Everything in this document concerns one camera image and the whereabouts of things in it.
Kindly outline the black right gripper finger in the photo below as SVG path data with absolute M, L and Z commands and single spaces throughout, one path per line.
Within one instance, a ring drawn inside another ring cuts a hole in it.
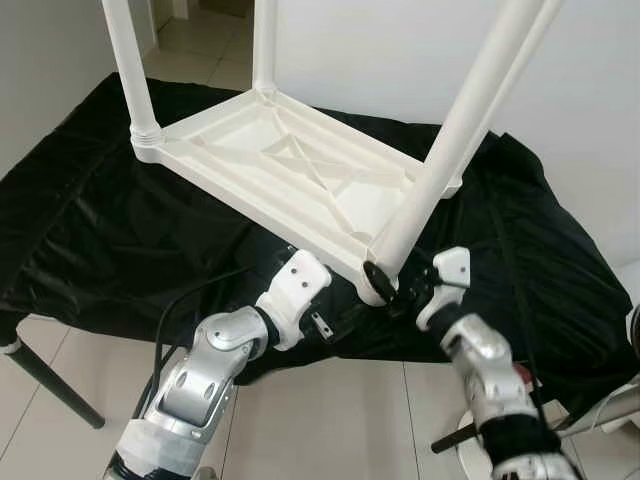
M 375 262 L 364 262 L 362 264 L 366 283 L 372 293 L 378 297 L 376 301 L 367 301 L 367 305 L 372 307 L 387 307 L 401 305 L 403 297 L 398 291 L 398 279 L 389 276 L 379 268 Z

